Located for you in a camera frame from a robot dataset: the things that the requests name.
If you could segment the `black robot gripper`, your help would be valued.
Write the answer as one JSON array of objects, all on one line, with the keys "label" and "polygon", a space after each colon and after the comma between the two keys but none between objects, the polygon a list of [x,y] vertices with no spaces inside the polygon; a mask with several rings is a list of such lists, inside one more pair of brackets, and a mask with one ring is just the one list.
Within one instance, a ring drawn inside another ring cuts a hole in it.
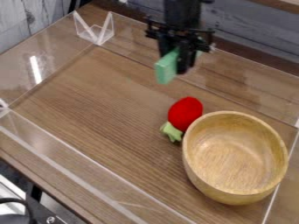
[{"label": "black robot gripper", "polygon": [[215,31],[202,27],[202,13],[174,12],[164,13],[164,21],[146,18],[144,35],[158,42],[159,53],[163,57],[172,49],[179,48],[178,74],[186,74],[195,64],[198,51],[212,51]]}]

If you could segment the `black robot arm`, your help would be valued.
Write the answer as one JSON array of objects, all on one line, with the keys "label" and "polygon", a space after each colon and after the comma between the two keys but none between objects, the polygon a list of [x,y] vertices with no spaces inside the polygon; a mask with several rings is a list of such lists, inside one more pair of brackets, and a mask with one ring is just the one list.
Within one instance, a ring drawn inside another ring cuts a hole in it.
[{"label": "black robot arm", "polygon": [[202,27],[202,6],[215,0],[163,0],[163,22],[146,19],[144,35],[158,41],[160,57],[176,52],[176,73],[186,74],[195,65],[198,52],[214,49],[211,28]]}]

